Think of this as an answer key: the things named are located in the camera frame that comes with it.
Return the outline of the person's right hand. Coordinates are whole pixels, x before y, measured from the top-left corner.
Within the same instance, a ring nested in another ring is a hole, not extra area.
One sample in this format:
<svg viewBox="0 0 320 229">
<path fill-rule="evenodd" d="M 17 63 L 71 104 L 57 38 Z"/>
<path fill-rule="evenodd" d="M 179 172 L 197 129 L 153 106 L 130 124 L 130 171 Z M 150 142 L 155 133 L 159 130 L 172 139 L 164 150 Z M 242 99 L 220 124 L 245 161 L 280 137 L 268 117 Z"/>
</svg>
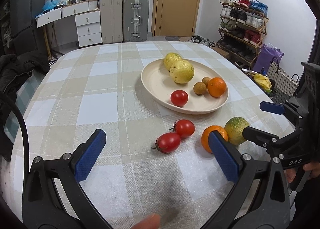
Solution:
<svg viewBox="0 0 320 229">
<path fill-rule="evenodd" d="M 309 178 L 316 178 L 320 175 L 320 163 L 313 161 L 308 164 L 305 164 L 303 166 L 304 171 L 310 171 L 310 176 Z M 296 177 L 296 170 L 295 169 L 288 169 L 286 170 L 286 178 L 287 182 L 291 183 L 293 182 L 294 178 Z"/>
</svg>

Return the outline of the person's left hand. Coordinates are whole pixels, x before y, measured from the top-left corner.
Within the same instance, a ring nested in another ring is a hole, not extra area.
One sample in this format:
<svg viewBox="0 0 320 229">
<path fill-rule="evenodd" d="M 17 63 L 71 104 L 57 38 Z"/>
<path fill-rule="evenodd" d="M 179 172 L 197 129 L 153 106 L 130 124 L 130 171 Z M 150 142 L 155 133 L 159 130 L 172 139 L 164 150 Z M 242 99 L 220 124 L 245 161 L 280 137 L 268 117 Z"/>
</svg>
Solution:
<svg viewBox="0 0 320 229">
<path fill-rule="evenodd" d="M 161 217 L 157 213 L 153 213 L 144 218 L 139 223 L 131 227 L 131 229 L 159 229 Z"/>
</svg>

